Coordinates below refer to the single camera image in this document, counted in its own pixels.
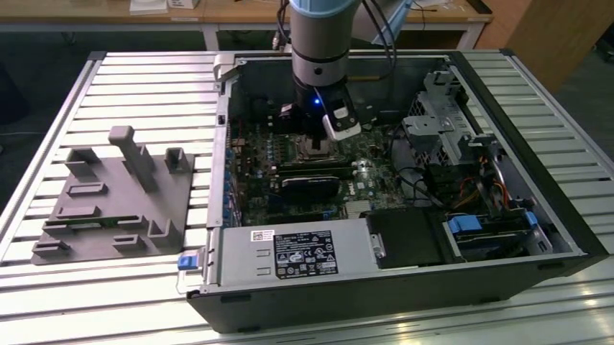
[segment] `motherboard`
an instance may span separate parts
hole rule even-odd
[[[285,224],[358,218],[407,205],[386,156],[387,127],[342,142],[273,134],[261,124],[236,133],[232,148],[241,224]]]

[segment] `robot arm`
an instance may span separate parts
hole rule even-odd
[[[380,7],[392,14],[391,24],[399,22],[394,17],[404,19],[408,2],[378,0]],[[376,43],[382,37],[374,34],[376,28],[364,8],[359,10],[360,0],[289,0],[289,4],[295,105],[303,117],[303,129],[316,139],[328,137],[339,141],[360,133],[346,88],[351,38],[355,36]]]

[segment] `power supply label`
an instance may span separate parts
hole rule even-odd
[[[273,238],[275,275],[279,279],[339,273],[330,231],[275,235]]]

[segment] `floor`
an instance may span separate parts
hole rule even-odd
[[[221,49],[269,49],[271,33],[220,35]],[[35,155],[64,98],[91,51],[203,50],[197,32],[99,32],[76,34],[68,45],[59,33],[0,34],[0,63],[9,72],[31,106],[29,115],[0,125],[0,210]],[[614,63],[604,64],[590,54],[555,95],[610,157],[614,157]],[[15,132],[35,134],[3,135]]]

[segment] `blue latch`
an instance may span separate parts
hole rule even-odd
[[[524,213],[524,216],[527,217],[528,227],[532,229],[535,226],[539,225],[538,218],[535,217],[535,213],[532,213],[531,211],[527,211]]]
[[[452,234],[460,231],[478,231],[482,230],[482,224],[479,223],[476,216],[456,216],[448,220],[450,230]]]
[[[176,262],[176,267],[179,268],[179,271],[196,270],[199,268],[199,256],[197,255],[181,256]]]

